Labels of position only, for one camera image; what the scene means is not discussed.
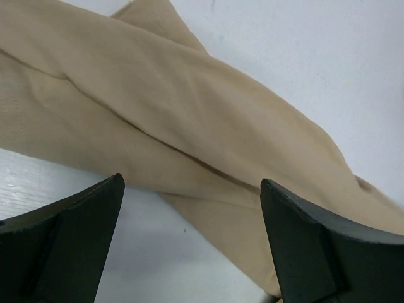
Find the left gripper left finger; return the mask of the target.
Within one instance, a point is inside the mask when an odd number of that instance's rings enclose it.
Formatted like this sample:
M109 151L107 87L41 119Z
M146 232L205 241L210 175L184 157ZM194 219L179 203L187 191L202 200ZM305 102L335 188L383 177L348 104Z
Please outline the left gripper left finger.
M115 174L1 220L1 302L94 302L124 190Z

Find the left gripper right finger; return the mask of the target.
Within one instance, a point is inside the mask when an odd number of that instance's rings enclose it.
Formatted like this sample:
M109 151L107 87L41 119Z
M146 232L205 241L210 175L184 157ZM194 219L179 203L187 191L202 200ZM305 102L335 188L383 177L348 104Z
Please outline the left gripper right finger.
M284 302L403 302L403 236L317 206L270 179L261 208Z

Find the beige t shirt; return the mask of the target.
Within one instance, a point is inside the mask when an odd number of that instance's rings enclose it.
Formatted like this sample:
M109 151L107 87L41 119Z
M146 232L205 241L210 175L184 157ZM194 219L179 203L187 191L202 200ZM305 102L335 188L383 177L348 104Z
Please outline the beige t shirt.
M211 57L169 1L133 1L112 16L2 1L1 147L160 192L275 297L263 179L403 233L403 210L352 173L321 127Z

